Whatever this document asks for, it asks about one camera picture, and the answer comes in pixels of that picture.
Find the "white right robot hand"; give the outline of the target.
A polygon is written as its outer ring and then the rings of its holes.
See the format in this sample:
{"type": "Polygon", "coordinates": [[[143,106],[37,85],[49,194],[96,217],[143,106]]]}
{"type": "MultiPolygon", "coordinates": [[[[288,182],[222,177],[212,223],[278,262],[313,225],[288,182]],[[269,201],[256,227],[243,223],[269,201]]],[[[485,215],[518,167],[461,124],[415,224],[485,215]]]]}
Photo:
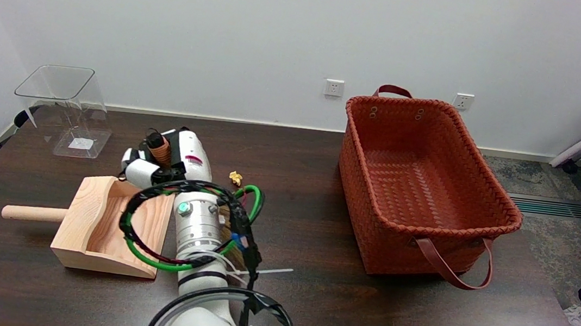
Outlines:
{"type": "Polygon", "coordinates": [[[187,127],[147,131],[137,148],[121,159],[120,181],[146,189],[173,181],[212,181],[210,162],[198,136],[187,127]]]}

